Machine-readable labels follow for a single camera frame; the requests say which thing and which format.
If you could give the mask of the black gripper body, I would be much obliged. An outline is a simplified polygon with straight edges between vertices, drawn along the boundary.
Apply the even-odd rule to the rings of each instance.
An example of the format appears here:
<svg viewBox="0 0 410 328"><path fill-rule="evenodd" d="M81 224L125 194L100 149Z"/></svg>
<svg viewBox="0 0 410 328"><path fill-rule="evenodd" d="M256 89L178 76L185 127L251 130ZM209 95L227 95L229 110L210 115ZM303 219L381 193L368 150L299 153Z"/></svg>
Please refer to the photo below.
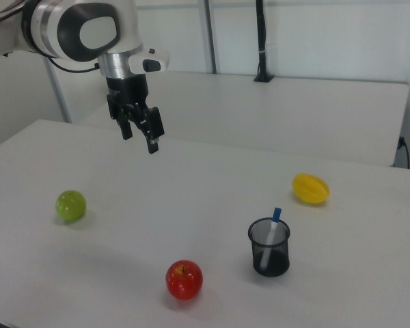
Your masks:
<svg viewBox="0 0 410 328"><path fill-rule="evenodd" d="M146 98L148 84L145 75L134 75L124 79L106 78L109 94L107 101L111 118L117 119L123 109L129 120L144 120L148 108Z"/></svg>

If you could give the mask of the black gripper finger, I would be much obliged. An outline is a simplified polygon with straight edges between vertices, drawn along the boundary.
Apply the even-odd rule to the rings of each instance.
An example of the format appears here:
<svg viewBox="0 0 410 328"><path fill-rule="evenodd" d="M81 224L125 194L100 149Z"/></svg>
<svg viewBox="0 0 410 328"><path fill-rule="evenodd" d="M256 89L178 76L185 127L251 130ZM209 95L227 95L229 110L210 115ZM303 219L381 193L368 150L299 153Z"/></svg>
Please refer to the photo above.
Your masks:
<svg viewBox="0 0 410 328"><path fill-rule="evenodd" d="M120 127L123 140L128 140L133 136L129 112L125 108L120 108L117 114L116 121Z"/></svg>
<svg viewBox="0 0 410 328"><path fill-rule="evenodd" d="M135 125L146 138L148 152L154 154L159 150L159 138L165 134L159 109L137 107Z"/></svg>

